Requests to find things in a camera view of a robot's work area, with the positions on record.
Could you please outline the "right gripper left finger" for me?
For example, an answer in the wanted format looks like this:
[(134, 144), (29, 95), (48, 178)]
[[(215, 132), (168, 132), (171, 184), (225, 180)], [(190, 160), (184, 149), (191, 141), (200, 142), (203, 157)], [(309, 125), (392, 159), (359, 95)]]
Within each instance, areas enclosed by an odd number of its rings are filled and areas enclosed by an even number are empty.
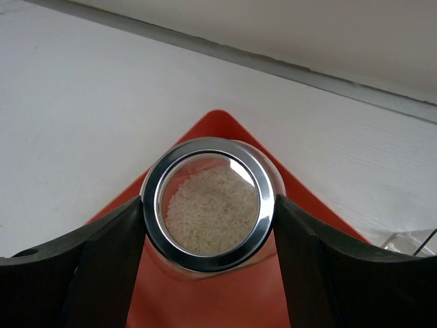
[(125, 327), (145, 241), (140, 197), (1, 258), (2, 327)]

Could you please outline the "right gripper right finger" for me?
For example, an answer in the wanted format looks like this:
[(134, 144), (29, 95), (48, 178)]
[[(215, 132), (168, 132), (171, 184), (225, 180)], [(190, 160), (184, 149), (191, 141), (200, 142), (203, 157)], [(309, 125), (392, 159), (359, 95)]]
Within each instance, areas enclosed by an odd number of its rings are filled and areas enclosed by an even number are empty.
[(273, 230), (291, 326), (436, 326), (435, 257), (360, 241), (283, 195)]

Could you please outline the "glass jar of rice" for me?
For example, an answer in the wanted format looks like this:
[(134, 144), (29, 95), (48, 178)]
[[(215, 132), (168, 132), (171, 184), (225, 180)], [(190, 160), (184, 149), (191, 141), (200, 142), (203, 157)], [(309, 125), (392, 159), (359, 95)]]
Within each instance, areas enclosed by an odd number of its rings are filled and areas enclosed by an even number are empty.
[(285, 194), (277, 166), (235, 139), (200, 137), (164, 153), (140, 190), (156, 266), (176, 279), (243, 269), (276, 254), (274, 203)]

